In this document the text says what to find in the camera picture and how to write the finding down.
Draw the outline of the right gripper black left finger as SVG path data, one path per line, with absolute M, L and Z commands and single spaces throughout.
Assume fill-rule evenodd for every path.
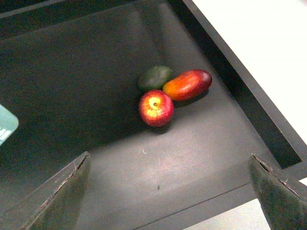
M 72 230 L 88 187 L 90 154 L 84 152 L 18 204 L 0 215 L 2 230 Z

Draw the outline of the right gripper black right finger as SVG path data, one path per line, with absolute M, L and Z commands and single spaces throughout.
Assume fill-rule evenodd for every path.
M 307 186 L 252 154 L 248 161 L 252 188 L 272 230 L 307 228 Z

